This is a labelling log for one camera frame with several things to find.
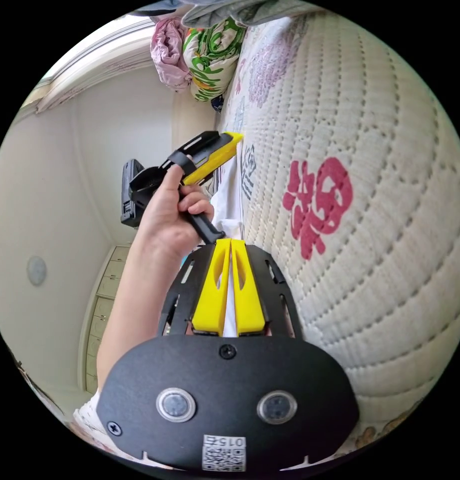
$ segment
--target pink cloth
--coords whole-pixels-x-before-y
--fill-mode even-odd
[[[160,80],[176,92],[185,90],[191,82],[182,53],[185,34],[186,28],[179,18],[166,18],[156,24],[151,39],[151,58]]]

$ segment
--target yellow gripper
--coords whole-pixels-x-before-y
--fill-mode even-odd
[[[236,145],[243,139],[243,135],[232,131],[225,131],[223,133],[228,134],[231,140],[226,145],[220,147],[218,150],[210,154],[208,160],[202,165],[197,165],[197,170],[183,179],[184,185],[200,183],[213,171],[221,167],[224,163],[236,155]]]
[[[223,336],[230,261],[237,335],[260,334],[265,329],[256,282],[243,240],[217,240],[203,289],[192,319],[195,333]]]

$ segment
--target window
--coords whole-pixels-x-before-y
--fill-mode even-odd
[[[50,83],[84,56],[102,47],[106,43],[153,25],[154,22],[149,18],[129,14],[107,23],[71,48],[57,63],[55,63],[55,65],[53,65],[37,86]]]
[[[128,14],[94,31],[46,73],[13,122],[60,105],[115,75],[151,67],[150,44],[154,30],[152,19]]]

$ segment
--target round wall light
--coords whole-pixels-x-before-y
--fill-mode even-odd
[[[46,264],[39,256],[33,256],[28,260],[26,273],[32,285],[38,287],[46,278]]]

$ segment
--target wooden cabinet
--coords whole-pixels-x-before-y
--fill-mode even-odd
[[[114,299],[116,295],[116,291],[118,290],[119,283],[120,283],[119,278],[104,276],[101,279],[100,286],[98,287],[96,294],[101,297]]]
[[[108,254],[89,301],[87,318],[80,340],[79,362],[81,365],[80,382],[83,388],[91,394],[94,394],[98,387],[96,356],[110,317],[129,250],[128,246],[117,246]]]

